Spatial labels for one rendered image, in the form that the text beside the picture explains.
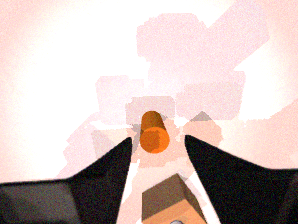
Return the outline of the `orange cylinder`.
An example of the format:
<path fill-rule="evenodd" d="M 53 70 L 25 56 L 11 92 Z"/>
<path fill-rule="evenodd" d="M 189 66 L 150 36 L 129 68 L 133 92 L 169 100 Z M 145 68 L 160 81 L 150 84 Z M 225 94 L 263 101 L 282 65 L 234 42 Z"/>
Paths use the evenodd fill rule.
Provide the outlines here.
<path fill-rule="evenodd" d="M 148 153 L 164 151 L 170 142 L 161 115 L 156 111 L 148 111 L 142 116 L 140 145 Z"/>

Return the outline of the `tan square block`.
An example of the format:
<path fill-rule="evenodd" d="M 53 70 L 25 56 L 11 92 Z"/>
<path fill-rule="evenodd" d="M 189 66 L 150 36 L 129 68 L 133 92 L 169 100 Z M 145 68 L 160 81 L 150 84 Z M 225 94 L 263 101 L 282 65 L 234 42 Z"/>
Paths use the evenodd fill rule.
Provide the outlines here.
<path fill-rule="evenodd" d="M 197 197 L 175 173 L 142 192 L 141 223 L 208 224 Z"/>

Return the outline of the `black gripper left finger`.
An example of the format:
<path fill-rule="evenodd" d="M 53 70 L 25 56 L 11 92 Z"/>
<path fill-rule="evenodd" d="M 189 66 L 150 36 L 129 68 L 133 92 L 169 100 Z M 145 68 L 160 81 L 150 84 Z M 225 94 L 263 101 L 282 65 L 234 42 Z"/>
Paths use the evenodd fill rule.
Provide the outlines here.
<path fill-rule="evenodd" d="M 72 176 L 0 182 L 0 224 L 117 224 L 131 156 L 127 137 Z"/>

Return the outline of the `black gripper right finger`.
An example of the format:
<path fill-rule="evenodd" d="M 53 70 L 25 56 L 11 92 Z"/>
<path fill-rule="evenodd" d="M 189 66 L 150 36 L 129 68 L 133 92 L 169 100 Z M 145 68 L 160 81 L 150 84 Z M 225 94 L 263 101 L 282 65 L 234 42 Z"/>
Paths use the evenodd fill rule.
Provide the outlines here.
<path fill-rule="evenodd" d="M 192 135 L 184 145 L 221 224 L 284 224 L 298 199 L 298 168 L 265 168 Z"/>

